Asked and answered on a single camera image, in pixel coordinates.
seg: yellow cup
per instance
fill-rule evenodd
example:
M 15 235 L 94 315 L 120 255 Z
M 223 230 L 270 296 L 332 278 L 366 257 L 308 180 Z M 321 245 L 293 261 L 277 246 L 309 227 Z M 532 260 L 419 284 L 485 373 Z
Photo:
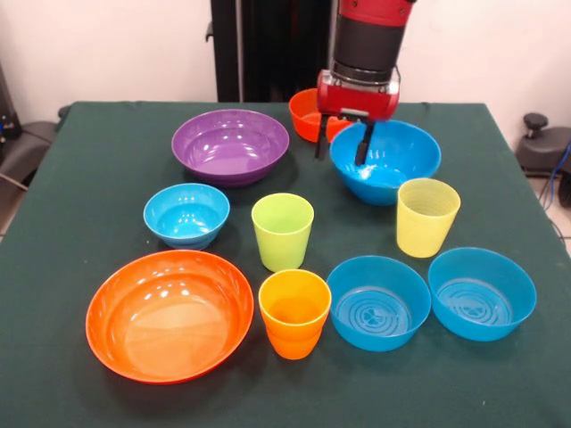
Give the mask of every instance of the yellow cup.
M 282 270 L 264 281 L 258 302 L 269 342 L 277 354 L 286 359 L 310 355 L 331 307 L 327 283 L 307 270 Z
M 434 256 L 460 208 L 458 193 L 432 178 L 415 178 L 399 188 L 396 242 L 412 257 Z
M 272 272 L 296 269 L 305 258 L 313 207 L 297 194 L 273 193 L 252 208 L 261 262 Z

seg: bowl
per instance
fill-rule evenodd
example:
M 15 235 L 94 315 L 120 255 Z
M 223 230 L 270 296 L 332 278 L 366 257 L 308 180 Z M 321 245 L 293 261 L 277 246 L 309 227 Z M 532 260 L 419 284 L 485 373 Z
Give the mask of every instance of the bowl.
M 318 111 L 318 90 L 313 87 L 298 92 L 289 100 L 289 112 L 292 116 L 295 132 L 303 139 L 316 143 L 319 136 L 321 113 Z M 329 118 L 326 136 L 331 143 L 335 135 L 351 125 L 349 120 Z
M 230 202 L 215 187 L 199 183 L 173 185 L 145 205 L 146 226 L 168 246 L 203 250 L 226 223 Z
M 110 370 L 141 383 L 204 375 L 242 342 L 252 289 L 230 262 L 203 251 L 171 250 L 134 260 L 89 304 L 89 347 Z
M 412 268 L 382 256 L 359 256 L 338 265 L 327 284 L 337 332 L 357 348 L 395 350 L 430 313 L 430 292 Z
M 332 162 L 347 187 L 371 205 L 394 205 L 399 186 L 407 180 L 431 177 L 441 161 L 440 147 L 426 131 L 398 120 L 377 122 L 365 164 L 355 165 L 365 125 L 341 131 L 329 147 Z
M 289 135 L 281 123 L 257 111 L 218 110 L 185 122 L 171 146 L 203 182 L 240 187 L 268 175 L 286 154 Z
M 443 252 L 428 269 L 433 311 L 460 337 L 497 341 L 534 311 L 534 282 L 513 260 L 482 248 Z

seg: gray device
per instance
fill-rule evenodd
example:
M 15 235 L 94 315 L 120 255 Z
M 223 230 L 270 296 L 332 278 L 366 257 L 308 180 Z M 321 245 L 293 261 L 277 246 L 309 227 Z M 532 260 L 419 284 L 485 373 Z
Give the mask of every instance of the gray device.
M 566 157 L 571 144 L 571 128 L 547 128 L 549 121 L 541 113 L 527 113 L 524 116 L 527 132 L 522 136 L 516 149 L 516 158 L 528 177 L 550 177 L 557 171 L 560 179 L 559 202 L 563 207 L 571 207 L 571 156 Z

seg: small blue bowl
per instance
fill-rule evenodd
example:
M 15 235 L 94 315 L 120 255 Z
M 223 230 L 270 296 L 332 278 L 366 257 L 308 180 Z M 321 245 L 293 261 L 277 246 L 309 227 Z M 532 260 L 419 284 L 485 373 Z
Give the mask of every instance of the small blue bowl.
M 168 246 L 203 250 L 216 238 L 230 213 L 230 202 L 215 187 L 198 183 L 173 185 L 146 203 L 146 226 Z
M 433 311 L 451 332 L 478 342 L 510 334 L 535 308 L 529 275 L 511 259 L 482 248 L 457 248 L 428 269 Z
M 401 347 L 430 313 L 430 292 L 424 279 L 395 259 L 348 259 L 331 272 L 327 284 L 335 329 L 363 350 Z
M 335 136 L 331 160 L 347 187 L 371 205 L 394 205 L 399 186 L 407 180 L 431 177 L 442 158 L 436 140 L 426 131 L 398 120 L 377 122 L 365 164 L 355 165 L 365 125 L 355 123 Z

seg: black cylinder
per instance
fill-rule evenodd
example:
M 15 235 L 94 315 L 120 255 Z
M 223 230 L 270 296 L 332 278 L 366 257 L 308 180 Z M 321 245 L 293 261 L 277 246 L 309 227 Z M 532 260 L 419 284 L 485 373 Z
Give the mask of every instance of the black cylinder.
M 333 52 L 335 74 L 364 82 L 389 81 L 401 50 L 404 29 L 373 25 L 340 15 Z

